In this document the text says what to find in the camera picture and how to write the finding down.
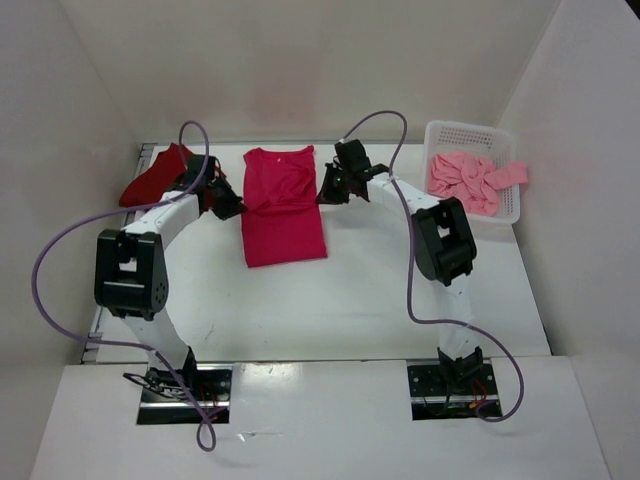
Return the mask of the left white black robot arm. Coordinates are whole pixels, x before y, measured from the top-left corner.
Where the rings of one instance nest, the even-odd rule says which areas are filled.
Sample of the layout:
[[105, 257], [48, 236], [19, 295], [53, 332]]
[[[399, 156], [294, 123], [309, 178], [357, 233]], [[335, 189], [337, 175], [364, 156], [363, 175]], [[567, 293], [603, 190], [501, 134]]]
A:
[[219, 160], [193, 155], [157, 205], [126, 227], [106, 229], [98, 236], [94, 297], [145, 346], [149, 373], [142, 385], [146, 388], [166, 389], [185, 400], [200, 385], [195, 354], [178, 335], [166, 308], [170, 293], [166, 247], [207, 212], [228, 220], [245, 211]]

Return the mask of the dark red t shirt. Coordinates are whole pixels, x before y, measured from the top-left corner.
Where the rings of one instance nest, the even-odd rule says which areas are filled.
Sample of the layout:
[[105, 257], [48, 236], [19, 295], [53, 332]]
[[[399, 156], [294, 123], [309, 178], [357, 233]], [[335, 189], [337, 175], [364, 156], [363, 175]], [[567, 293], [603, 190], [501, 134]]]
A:
[[[159, 202], [167, 192], [184, 192], [188, 186], [185, 182], [187, 160], [194, 154], [187, 147], [171, 143], [169, 148], [158, 154], [155, 162], [121, 194], [121, 207], [134, 207]], [[216, 167], [216, 177], [225, 177], [221, 168]], [[199, 200], [199, 193], [204, 186], [197, 186], [190, 191]]]

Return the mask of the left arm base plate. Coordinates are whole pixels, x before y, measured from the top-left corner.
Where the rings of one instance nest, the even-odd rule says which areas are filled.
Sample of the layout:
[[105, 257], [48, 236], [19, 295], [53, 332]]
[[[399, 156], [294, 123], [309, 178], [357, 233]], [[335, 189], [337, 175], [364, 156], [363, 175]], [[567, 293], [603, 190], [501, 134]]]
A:
[[[231, 364], [198, 365], [191, 392], [214, 424], [229, 422], [232, 375]], [[142, 388], [138, 425], [189, 425], [201, 421], [201, 416], [170, 374], [159, 375], [149, 368], [144, 375], [125, 373], [123, 377]]]

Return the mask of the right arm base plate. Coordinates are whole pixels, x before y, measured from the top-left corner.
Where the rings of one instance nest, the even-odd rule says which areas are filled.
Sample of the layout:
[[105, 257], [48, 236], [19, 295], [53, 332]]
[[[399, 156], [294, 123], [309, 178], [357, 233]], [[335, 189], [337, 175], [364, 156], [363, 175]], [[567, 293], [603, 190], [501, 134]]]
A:
[[449, 386], [433, 360], [408, 362], [406, 369], [414, 421], [475, 418], [477, 407], [488, 418], [502, 416], [490, 362], [461, 387]]

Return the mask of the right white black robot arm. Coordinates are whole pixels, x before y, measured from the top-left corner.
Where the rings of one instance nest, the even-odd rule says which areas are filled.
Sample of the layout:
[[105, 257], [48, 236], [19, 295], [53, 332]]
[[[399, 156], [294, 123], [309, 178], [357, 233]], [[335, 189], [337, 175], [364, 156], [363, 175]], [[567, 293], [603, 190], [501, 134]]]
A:
[[358, 140], [339, 141], [335, 152], [317, 202], [342, 205], [357, 196], [407, 218], [410, 265], [436, 290], [439, 382], [450, 393], [464, 391], [481, 370], [483, 353], [472, 331], [469, 288], [477, 247], [462, 204], [439, 200], [394, 177], [388, 166], [372, 164]]

